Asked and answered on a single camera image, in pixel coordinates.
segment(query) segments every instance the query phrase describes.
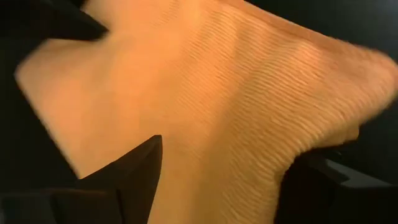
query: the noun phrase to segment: black surface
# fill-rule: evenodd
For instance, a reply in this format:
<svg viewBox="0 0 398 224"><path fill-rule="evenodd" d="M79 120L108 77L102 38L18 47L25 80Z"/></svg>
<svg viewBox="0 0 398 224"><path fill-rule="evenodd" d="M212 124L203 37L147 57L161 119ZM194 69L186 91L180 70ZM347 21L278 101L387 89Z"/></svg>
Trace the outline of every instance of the black surface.
<svg viewBox="0 0 398 224"><path fill-rule="evenodd" d="M162 138L154 136L68 189L0 192L0 218L5 224L145 224L161 165Z"/></svg>
<svg viewBox="0 0 398 224"><path fill-rule="evenodd" d="M249 0L301 26L385 52L398 62L398 1ZM398 184L398 103L361 128L358 141L333 148L339 162Z"/></svg>
<svg viewBox="0 0 398 224"><path fill-rule="evenodd" d="M355 179L356 187L346 185ZM275 223L398 223L398 187L371 179L333 169L312 153L302 155L282 181Z"/></svg>
<svg viewBox="0 0 398 224"><path fill-rule="evenodd" d="M107 29L67 0L0 1L0 37L95 40Z"/></svg>
<svg viewBox="0 0 398 224"><path fill-rule="evenodd" d="M0 192L68 187L77 180L14 79L41 40L0 39Z"/></svg>

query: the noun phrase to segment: ribbed texture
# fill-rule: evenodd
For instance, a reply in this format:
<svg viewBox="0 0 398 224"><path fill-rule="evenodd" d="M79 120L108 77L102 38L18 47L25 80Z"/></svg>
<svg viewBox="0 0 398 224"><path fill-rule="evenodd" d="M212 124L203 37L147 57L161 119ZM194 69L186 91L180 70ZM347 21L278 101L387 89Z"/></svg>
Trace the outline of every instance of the ribbed texture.
<svg viewBox="0 0 398 224"><path fill-rule="evenodd" d="M81 177L163 135L150 223L272 223L294 157L395 94L389 58L243 1L86 8L110 35L48 41L19 83Z"/></svg>

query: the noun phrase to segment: orange fabric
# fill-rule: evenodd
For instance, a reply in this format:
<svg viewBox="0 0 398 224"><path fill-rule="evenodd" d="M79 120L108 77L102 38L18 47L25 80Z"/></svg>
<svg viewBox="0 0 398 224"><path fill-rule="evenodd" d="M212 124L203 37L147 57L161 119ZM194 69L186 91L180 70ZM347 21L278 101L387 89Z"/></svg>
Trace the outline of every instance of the orange fabric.
<svg viewBox="0 0 398 224"><path fill-rule="evenodd" d="M397 66L238 0L91 0L110 33L49 40L17 79L84 177L151 137L150 223L272 223L294 157L393 99Z"/></svg>

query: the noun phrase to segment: fabric fold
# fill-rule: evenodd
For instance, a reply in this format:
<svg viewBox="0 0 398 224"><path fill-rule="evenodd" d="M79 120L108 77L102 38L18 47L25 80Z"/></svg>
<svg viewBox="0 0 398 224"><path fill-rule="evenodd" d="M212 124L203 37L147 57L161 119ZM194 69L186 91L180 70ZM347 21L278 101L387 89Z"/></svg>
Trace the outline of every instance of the fabric fold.
<svg viewBox="0 0 398 224"><path fill-rule="evenodd" d="M272 223L295 156L395 96L385 55L244 1L91 0L86 10L107 38L50 40L18 81L81 177L163 135L150 223Z"/></svg>

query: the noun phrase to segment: wrinkled fabric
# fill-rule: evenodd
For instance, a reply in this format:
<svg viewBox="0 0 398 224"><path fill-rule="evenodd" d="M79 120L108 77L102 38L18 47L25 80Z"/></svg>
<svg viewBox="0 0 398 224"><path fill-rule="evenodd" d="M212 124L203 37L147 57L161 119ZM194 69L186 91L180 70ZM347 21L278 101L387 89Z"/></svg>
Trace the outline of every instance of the wrinkled fabric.
<svg viewBox="0 0 398 224"><path fill-rule="evenodd" d="M17 80L84 177L154 134L149 223L272 223L295 156L378 114L397 66L240 0L91 0L110 33L49 40Z"/></svg>

